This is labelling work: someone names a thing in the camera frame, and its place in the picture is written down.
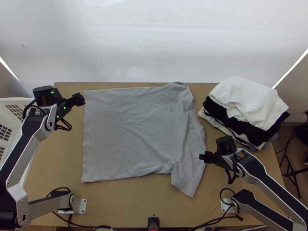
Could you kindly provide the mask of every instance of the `white backdrop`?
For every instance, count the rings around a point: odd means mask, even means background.
[[[307,0],[0,0],[0,56],[29,91],[234,75],[272,87],[308,47],[307,12]]]

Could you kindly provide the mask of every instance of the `black cable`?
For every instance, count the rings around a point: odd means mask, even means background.
[[[72,220],[72,216],[73,214],[69,214],[69,220],[67,221],[67,227],[69,228],[69,231],[72,231],[71,227],[70,227],[70,223],[71,223],[71,220]]]
[[[226,203],[226,202],[224,202],[224,200],[222,199],[221,194],[222,194],[222,192],[225,191],[225,190],[229,190],[229,191],[233,192],[233,195],[235,194],[235,192],[234,192],[232,189],[223,188],[222,190],[220,190],[220,193],[219,193],[220,200],[221,200],[224,204],[226,204],[226,205],[233,205],[233,203]]]
[[[56,128],[56,129],[65,130],[65,131],[70,131],[70,130],[73,128],[73,126],[72,126],[69,122],[67,122],[64,118],[62,118],[60,121],[61,121],[64,125],[66,125],[66,127],[64,127],[64,126],[62,126],[62,125],[59,125],[59,124],[56,124],[56,125],[55,125],[55,128]]]
[[[306,122],[305,122],[304,126],[308,123],[308,112],[306,111],[305,114],[306,114],[306,116],[307,116],[307,119],[306,119]],[[297,136],[297,135],[295,134],[295,131],[294,131],[294,132],[291,134],[291,136],[289,137],[289,139],[288,139],[288,141],[287,141],[287,143],[286,143],[286,147],[285,147],[284,149],[282,149],[282,150],[280,150],[280,151],[278,151],[278,152],[275,153],[275,154],[277,155],[278,153],[284,151],[284,153],[283,153],[283,155],[282,155],[281,162],[280,162],[280,164],[279,164],[279,167],[282,166],[282,163],[283,163],[283,160],[284,160],[284,158],[285,158],[286,152],[287,152],[287,150],[288,150],[289,144],[291,143],[291,141],[292,141],[296,136]]]
[[[296,136],[296,134],[294,135],[295,132],[292,133],[292,135],[289,137],[288,141],[286,142],[286,146],[284,149],[278,151],[278,152],[275,152],[275,154],[278,154],[280,152],[283,152],[284,150],[286,150],[286,148],[288,147],[289,143],[291,142],[291,140]]]
[[[37,98],[35,97],[34,100],[32,100],[22,111],[22,119],[26,118],[26,112],[27,110],[36,102]]]
[[[56,189],[52,190],[50,193],[48,193],[46,197],[48,197],[49,194],[51,194],[52,192],[57,191],[57,190],[59,190],[59,189],[66,189],[67,191],[71,192],[71,190],[70,190],[69,188],[67,188],[67,187],[59,187],[59,188],[56,188]],[[75,226],[81,227],[81,228],[92,228],[92,229],[94,229],[94,230],[97,230],[98,228],[111,229],[111,227],[108,226],[108,225],[87,226],[87,225],[75,224],[75,223],[71,222],[73,214],[69,214],[69,219],[66,220],[66,219],[64,219],[63,217],[59,216],[57,213],[55,213],[55,212],[52,212],[52,213],[55,214],[55,215],[56,215],[58,218],[60,218],[61,220],[65,221],[65,222],[67,223],[68,228],[69,228],[70,231],[71,231],[71,226],[70,226],[70,225],[75,225]]]
[[[239,215],[235,215],[235,216],[228,216],[228,217],[225,217],[225,215],[227,214],[227,212],[233,207],[233,205],[229,206],[229,208],[224,212],[223,216],[220,217],[220,218],[215,218],[213,220],[210,220],[204,224],[201,224],[199,226],[196,226],[194,228],[191,229],[191,231],[195,231],[196,229],[199,229],[203,226],[207,226],[207,225],[214,225],[214,224],[217,224],[218,222],[220,222],[222,219],[227,219],[227,218],[238,218],[240,221],[243,221],[244,219],[242,217],[240,217]]]

